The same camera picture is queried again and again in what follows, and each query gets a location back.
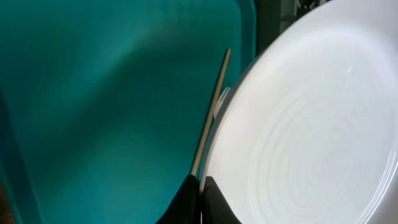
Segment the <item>pink plate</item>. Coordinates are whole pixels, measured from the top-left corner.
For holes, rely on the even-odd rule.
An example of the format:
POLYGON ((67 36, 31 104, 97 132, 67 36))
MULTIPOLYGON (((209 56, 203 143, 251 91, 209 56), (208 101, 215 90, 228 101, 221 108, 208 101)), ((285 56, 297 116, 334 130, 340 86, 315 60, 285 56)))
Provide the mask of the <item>pink plate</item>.
POLYGON ((200 191, 241 223, 397 222, 397 0, 308 12, 229 91, 200 191))

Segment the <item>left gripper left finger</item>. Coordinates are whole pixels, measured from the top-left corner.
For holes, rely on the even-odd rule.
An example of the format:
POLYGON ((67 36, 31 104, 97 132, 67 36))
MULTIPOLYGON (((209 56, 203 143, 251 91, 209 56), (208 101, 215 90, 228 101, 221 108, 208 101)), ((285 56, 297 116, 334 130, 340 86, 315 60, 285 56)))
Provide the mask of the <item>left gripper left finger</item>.
POLYGON ((194 175, 187 175, 156 224, 198 224, 199 183, 194 175))

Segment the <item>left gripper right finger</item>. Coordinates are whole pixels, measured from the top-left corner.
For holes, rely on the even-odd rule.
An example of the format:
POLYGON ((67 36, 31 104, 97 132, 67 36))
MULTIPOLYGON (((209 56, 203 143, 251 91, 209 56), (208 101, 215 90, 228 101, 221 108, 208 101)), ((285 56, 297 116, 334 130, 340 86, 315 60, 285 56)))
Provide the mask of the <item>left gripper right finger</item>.
POLYGON ((202 221, 204 224, 241 224, 211 176, 206 177, 202 193, 202 221))

